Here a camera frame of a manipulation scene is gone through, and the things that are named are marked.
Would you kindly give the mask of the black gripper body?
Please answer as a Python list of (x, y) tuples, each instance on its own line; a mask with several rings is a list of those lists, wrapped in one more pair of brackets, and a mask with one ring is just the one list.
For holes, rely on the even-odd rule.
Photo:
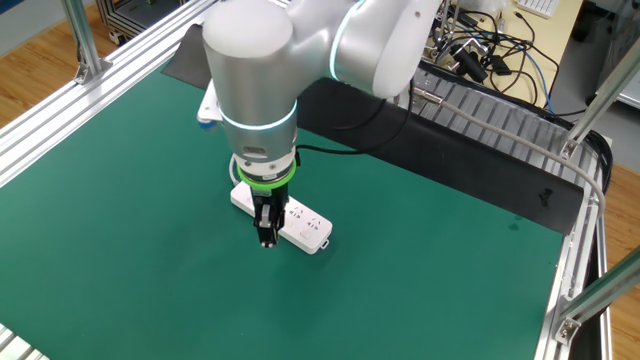
[(272, 189), (251, 188), (251, 194), (257, 216), (262, 214), (264, 205), (270, 206), (271, 215), (281, 215), (285, 212), (289, 199), (287, 184)]

